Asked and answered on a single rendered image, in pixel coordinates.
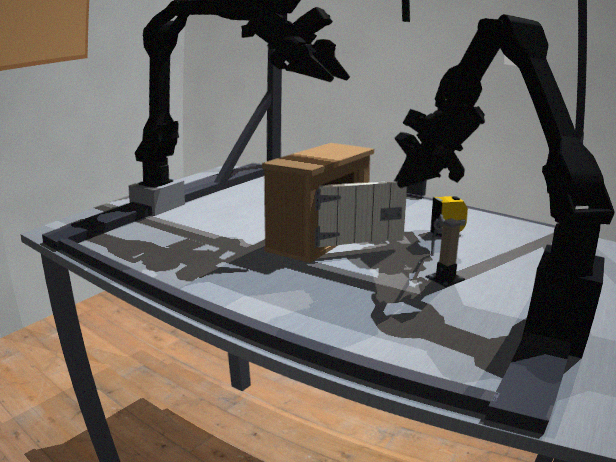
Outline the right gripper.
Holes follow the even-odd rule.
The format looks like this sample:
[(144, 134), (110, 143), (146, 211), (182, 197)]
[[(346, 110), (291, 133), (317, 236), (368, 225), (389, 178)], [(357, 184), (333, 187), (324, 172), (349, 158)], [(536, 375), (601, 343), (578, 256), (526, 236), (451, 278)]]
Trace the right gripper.
[[(304, 35), (303, 40), (301, 37), (295, 37), (299, 36), (292, 31), (287, 21), (280, 22), (270, 31), (266, 39), (267, 46), (270, 49), (276, 49), (270, 56), (271, 64), (278, 69), (285, 69), (327, 82), (332, 82), (334, 77), (345, 81), (350, 78), (335, 57), (336, 44), (332, 41), (320, 39), (312, 45), (311, 43), (315, 38), (311, 35)], [(280, 44), (281, 42), (282, 44)], [(278, 46), (279, 44), (280, 46)], [(289, 64), (286, 65), (285, 61)]]

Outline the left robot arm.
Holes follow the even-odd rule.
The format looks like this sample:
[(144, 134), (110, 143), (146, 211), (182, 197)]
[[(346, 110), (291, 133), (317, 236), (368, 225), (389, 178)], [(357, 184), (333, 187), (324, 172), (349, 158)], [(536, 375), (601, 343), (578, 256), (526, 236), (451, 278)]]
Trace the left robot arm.
[(550, 198), (550, 214), (557, 222), (551, 266), (592, 275), (600, 225), (610, 224), (615, 213), (602, 172), (577, 137), (546, 59), (548, 42), (542, 25), (506, 14), (498, 19), (484, 18), (478, 22), (478, 30), (462, 60), (440, 81), (435, 96), (438, 110), (426, 116), (410, 109), (403, 124), (418, 132), (418, 138), (432, 138), (430, 141), (437, 146), (448, 127), (441, 121), (447, 120), (465, 141), (485, 123), (481, 108), (473, 106), (482, 91), (481, 79), (501, 49), (521, 71), (549, 147), (542, 173)]

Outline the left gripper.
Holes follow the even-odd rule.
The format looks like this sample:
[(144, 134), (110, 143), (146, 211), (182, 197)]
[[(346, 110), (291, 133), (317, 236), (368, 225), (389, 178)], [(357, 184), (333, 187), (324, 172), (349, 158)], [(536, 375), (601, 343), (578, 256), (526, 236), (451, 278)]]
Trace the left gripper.
[[(461, 145), (464, 142), (463, 137), (456, 127), (447, 120), (442, 120), (441, 124), (447, 124), (448, 127), (444, 138), (437, 145), (438, 147), (430, 141), (432, 138), (423, 135), (419, 137), (421, 144), (414, 135), (406, 132), (400, 132), (395, 137), (396, 142), (406, 154), (406, 159), (394, 180), (398, 181), (397, 185), (400, 188), (428, 179), (439, 178), (441, 177), (440, 172), (446, 168), (450, 171), (448, 177), (451, 180), (459, 182), (463, 178), (465, 168), (454, 153), (455, 150), (461, 151), (463, 149)], [(447, 148), (450, 150), (447, 150)], [(439, 157), (444, 159), (444, 162)]]

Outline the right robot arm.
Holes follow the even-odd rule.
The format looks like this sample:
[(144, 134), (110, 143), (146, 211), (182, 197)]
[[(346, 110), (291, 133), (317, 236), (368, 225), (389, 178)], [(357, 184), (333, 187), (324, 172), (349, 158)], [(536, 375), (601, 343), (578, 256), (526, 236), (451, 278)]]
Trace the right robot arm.
[[(173, 122), (170, 115), (170, 55), (187, 17), (218, 15), (231, 20), (248, 20), (241, 26), (242, 38), (257, 35), (266, 41), (270, 31), (286, 21), (277, 14), (292, 13), (300, 1), (174, 0), (151, 19), (143, 30), (144, 48), (150, 57), (149, 118), (143, 129), (142, 142), (135, 151), (136, 161), (142, 162), (143, 166), (143, 181), (139, 185), (156, 188), (173, 182), (169, 179), (167, 156), (174, 154), (179, 123)], [(170, 21), (175, 16), (177, 18)], [(315, 7), (294, 23), (287, 23), (299, 37), (311, 35), (316, 38), (315, 33), (330, 25), (332, 20), (324, 9)]]

